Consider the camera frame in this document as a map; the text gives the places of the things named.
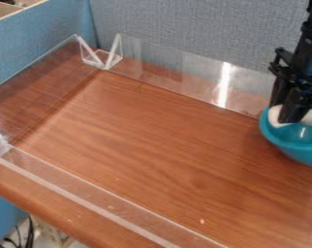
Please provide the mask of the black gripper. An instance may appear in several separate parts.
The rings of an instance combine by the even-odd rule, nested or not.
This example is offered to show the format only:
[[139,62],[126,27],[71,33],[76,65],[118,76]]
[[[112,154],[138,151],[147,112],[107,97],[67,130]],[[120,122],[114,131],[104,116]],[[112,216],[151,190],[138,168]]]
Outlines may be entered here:
[[297,123],[310,110],[312,90],[298,87],[304,83],[312,86],[312,24],[309,22],[302,23],[294,53],[278,47],[269,70],[276,76],[269,106],[282,105],[278,117],[281,123]]

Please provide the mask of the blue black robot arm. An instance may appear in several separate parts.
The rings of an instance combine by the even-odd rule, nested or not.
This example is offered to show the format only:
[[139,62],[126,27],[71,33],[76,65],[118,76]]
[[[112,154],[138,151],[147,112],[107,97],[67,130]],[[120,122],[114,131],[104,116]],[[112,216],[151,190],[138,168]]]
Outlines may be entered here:
[[278,47],[269,66],[276,76],[269,106],[282,106],[281,124],[300,122],[312,110],[312,0],[306,12],[294,52]]

